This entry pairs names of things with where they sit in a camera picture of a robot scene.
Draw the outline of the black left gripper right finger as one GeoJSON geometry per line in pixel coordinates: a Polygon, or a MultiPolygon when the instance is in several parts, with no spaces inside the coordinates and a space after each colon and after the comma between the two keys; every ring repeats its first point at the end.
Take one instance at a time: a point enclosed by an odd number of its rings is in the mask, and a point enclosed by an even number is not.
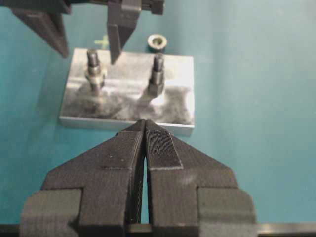
{"type": "Polygon", "coordinates": [[[146,122],[149,220],[156,237],[253,237],[252,197],[234,172],[146,122]]]}

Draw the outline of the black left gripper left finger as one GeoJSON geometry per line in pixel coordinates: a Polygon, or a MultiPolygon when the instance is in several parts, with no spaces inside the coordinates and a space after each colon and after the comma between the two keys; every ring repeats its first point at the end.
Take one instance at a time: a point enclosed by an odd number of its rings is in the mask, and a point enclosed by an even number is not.
{"type": "Polygon", "coordinates": [[[123,237],[141,211],[145,121],[49,171],[25,202],[22,237],[123,237]]]}

